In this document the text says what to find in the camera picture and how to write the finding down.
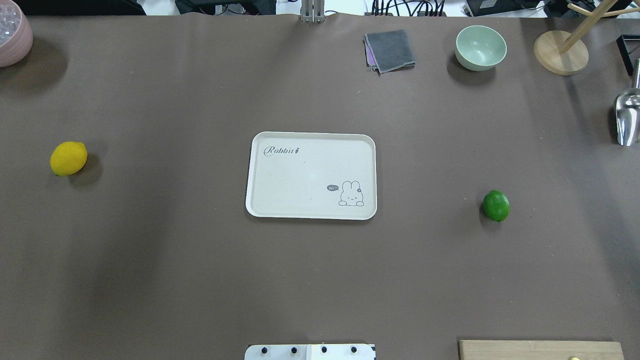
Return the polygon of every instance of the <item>round wooden base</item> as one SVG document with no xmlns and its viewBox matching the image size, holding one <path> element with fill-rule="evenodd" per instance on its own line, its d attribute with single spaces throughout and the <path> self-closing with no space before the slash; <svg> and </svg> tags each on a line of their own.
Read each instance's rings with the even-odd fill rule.
<svg viewBox="0 0 640 360">
<path fill-rule="evenodd" d="M 566 31 L 553 30 L 540 35 L 533 44 L 533 52 L 547 70 L 558 75 L 575 75 L 582 71 L 589 61 L 589 52 L 584 42 L 578 40 L 567 52 L 560 48 L 570 36 Z"/>
</svg>

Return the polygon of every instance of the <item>rabbit cartoon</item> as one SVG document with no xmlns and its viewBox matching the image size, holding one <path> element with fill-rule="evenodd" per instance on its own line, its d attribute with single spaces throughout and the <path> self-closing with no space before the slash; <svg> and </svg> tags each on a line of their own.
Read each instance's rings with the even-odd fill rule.
<svg viewBox="0 0 640 360">
<path fill-rule="evenodd" d="M 364 206 L 362 190 L 358 181 L 345 181 L 342 183 L 342 193 L 340 194 L 340 206 Z"/>
</svg>

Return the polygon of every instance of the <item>bowl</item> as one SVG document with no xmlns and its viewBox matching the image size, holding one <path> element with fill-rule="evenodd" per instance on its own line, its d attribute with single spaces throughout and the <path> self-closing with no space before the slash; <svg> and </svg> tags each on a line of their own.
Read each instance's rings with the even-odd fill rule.
<svg viewBox="0 0 640 360">
<path fill-rule="evenodd" d="M 456 58 L 472 71 L 486 71 L 507 55 L 507 43 L 497 31 L 482 25 L 462 29 L 456 37 Z"/>
<path fill-rule="evenodd" d="M 20 7 L 11 0 L 0 0 L 0 67 L 13 65 L 31 50 L 33 33 Z"/>
</svg>

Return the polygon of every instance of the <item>wooden board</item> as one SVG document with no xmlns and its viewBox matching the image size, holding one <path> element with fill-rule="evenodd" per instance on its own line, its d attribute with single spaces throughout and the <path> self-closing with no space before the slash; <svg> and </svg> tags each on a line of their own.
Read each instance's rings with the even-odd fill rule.
<svg viewBox="0 0 640 360">
<path fill-rule="evenodd" d="M 460 340 L 461 360 L 624 360 L 612 341 Z"/>
</svg>

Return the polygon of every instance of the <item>metal bracket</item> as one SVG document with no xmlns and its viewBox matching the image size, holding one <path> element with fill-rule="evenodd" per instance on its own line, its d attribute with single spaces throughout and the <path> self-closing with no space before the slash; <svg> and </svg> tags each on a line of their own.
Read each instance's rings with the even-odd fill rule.
<svg viewBox="0 0 640 360">
<path fill-rule="evenodd" d="M 376 360 L 376 345 L 251 345 L 244 353 L 244 360 Z"/>
<path fill-rule="evenodd" d="M 324 0 L 302 0 L 302 22 L 324 22 Z"/>
<path fill-rule="evenodd" d="M 620 55 L 622 55 L 622 62 L 625 63 L 625 68 L 627 69 L 627 74 L 631 76 L 634 73 L 634 64 L 631 62 L 630 53 L 633 51 L 629 51 L 627 49 L 627 41 L 640 41 L 640 35 L 620 35 L 620 37 L 616 40 L 618 44 L 618 49 L 620 50 Z"/>
</svg>

